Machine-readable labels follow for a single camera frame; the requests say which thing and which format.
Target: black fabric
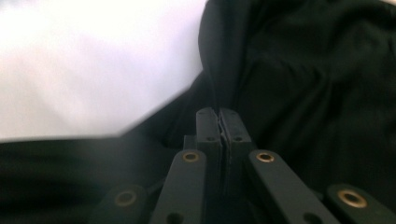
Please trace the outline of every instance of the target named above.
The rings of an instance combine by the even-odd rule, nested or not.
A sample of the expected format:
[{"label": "black fabric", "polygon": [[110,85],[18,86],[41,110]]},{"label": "black fabric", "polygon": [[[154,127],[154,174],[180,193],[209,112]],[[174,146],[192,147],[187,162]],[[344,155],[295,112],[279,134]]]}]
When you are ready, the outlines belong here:
[{"label": "black fabric", "polygon": [[375,0],[210,0],[203,73],[150,119],[120,138],[0,145],[0,222],[84,223],[111,188],[155,183],[205,106],[237,111],[308,187],[348,183],[396,212],[395,32],[396,8]]}]

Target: white wall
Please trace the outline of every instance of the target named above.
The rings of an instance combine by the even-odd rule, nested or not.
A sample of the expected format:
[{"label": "white wall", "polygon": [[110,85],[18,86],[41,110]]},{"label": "white wall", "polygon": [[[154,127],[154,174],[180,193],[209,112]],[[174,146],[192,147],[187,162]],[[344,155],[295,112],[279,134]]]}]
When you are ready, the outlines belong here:
[{"label": "white wall", "polygon": [[202,70],[205,0],[0,1],[0,141],[114,134]]}]

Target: black plastic bar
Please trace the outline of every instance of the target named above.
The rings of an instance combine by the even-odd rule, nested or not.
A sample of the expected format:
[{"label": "black plastic bar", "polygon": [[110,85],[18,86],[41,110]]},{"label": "black plastic bar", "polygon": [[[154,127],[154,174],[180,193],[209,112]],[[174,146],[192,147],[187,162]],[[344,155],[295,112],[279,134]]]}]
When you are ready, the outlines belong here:
[{"label": "black plastic bar", "polygon": [[274,152],[252,151],[248,156],[247,172],[275,223],[339,223]]},{"label": "black plastic bar", "polygon": [[196,149],[207,157],[207,190],[209,197],[221,194],[221,138],[218,116],[212,108],[204,108],[196,113]]},{"label": "black plastic bar", "polygon": [[243,161],[253,149],[253,145],[244,123],[236,112],[222,108],[219,117],[220,128],[226,143],[225,151],[223,151],[226,154],[223,190],[226,196],[237,197],[244,190]]},{"label": "black plastic bar", "polygon": [[325,199],[343,223],[396,223],[396,215],[362,189],[346,184],[332,185],[328,188]]},{"label": "black plastic bar", "polygon": [[151,224],[203,223],[206,156],[182,150],[172,162]]},{"label": "black plastic bar", "polygon": [[184,135],[183,149],[196,149],[196,144],[195,135]]}]

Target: metal grommet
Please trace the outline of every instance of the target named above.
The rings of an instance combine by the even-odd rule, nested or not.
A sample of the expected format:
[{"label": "metal grommet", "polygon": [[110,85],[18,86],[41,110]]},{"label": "metal grommet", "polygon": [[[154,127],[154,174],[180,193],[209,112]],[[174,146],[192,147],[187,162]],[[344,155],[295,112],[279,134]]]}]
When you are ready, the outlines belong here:
[{"label": "metal grommet", "polygon": [[136,201],[137,195],[133,190],[125,190],[119,193],[114,199],[114,203],[119,207],[126,207]]},{"label": "metal grommet", "polygon": [[275,158],[271,154],[266,153],[266,152],[257,154],[256,158],[257,158],[257,160],[263,161],[263,162],[272,162],[275,160]]},{"label": "metal grommet", "polygon": [[367,207],[367,201],[357,192],[351,189],[338,190],[338,197],[343,203],[356,208]]},{"label": "metal grommet", "polygon": [[183,155],[183,160],[186,162],[195,162],[199,160],[199,156],[195,152],[186,152]]}]

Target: black cloth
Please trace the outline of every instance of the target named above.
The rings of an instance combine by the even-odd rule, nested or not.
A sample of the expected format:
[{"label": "black cloth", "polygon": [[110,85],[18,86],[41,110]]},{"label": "black cloth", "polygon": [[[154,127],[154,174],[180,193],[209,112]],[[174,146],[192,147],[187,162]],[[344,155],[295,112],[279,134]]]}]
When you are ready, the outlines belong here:
[{"label": "black cloth", "polygon": [[87,222],[111,188],[164,178],[206,106],[238,112],[311,189],[348,183],[396,212],[395,32],[376,0],[210,0],[202,74],[151,118],[119,138],[0,145],[0,223]]}]

